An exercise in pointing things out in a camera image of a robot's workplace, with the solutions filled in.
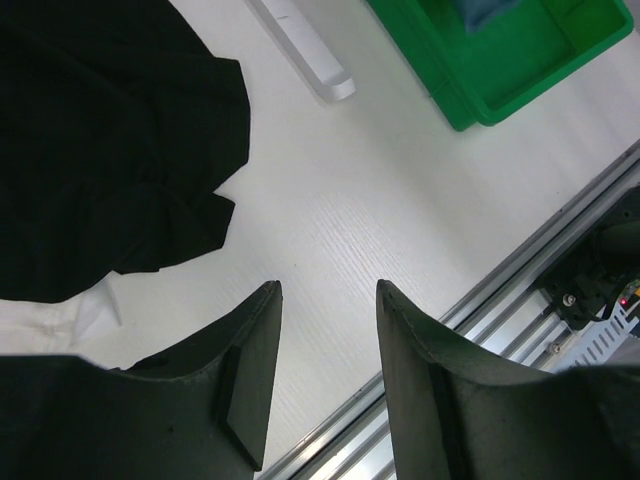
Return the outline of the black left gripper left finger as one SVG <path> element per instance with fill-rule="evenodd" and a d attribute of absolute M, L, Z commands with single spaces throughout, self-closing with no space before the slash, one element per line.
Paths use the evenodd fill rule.
<path fill-rule="evenodd" d="M 269 281 L 129 369 L 1 359 L 5 479 L 250 479 L 263 467 L 283 296 Z"/>

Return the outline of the blue tank top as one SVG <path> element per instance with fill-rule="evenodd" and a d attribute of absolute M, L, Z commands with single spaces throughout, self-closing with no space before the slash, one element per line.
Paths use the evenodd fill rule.
<path fill-rule="evenodd" d="M 467 33 L 476 33 L 499 15 L 510 2 L 504 0 L 453 0 L 453 7 Z"/>

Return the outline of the aluminium rail base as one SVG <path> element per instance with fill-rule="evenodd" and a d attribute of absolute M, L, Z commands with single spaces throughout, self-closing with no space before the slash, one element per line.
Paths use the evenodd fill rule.
<path fill-rule="evenodd" d="M 639 149 L 440 319 L 376 292 L 381 372 L 270 479 L 635 479 Z"/>

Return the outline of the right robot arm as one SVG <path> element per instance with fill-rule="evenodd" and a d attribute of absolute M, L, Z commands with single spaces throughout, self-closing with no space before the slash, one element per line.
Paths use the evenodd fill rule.
<path fill-rule="evenodd" d="M 639 279 L 639 188 L 629 189 L 538 278 L 536 286 L 570 328 L 611 318 Z"/>

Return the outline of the green plastic tray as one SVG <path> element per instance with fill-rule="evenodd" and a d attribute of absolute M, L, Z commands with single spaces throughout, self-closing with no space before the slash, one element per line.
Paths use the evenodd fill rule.
<path fill-rule="evenodd" d="M 478 32 L 454 1 L 369 5 L 458 132 L 502 122 L 634 29 L 622 1 L 519 1 Z"/>

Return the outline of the white printed tank top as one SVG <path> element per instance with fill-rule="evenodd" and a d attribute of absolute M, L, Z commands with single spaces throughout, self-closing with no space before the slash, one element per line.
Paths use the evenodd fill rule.
<path fill-rule="evenodd" d="M 1 302 L 3 355 L 72 352 L 122 325 L 109 283 L 97 283 L 60 303 Z"/>

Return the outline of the black tank top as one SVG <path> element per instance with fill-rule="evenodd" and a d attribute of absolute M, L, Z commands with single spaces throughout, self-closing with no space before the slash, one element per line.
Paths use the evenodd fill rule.
<path fill-rule="evenodd" d="M 167 1 L 1 5 L 1 296 L 57 303 L 106 275 L 220 249 L 249 158 L 240 64 Z"/>

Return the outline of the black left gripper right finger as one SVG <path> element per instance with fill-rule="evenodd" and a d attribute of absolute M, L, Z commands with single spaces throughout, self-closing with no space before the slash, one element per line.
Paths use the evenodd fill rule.
<path fill-rule="evenodd" d="M 639 371 L 546 373 L 422 312 L 392 282 L 377 331 L 400 479 L 635 479 Z"/>

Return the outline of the white garment rack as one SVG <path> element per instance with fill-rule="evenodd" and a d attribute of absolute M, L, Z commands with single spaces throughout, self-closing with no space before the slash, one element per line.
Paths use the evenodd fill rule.
<path fill-rule="evenodd" d="M 336 103 L 356 92 L 352 75 L 294 1 L 253 0 L 248 4 L 320 99 Z"/>

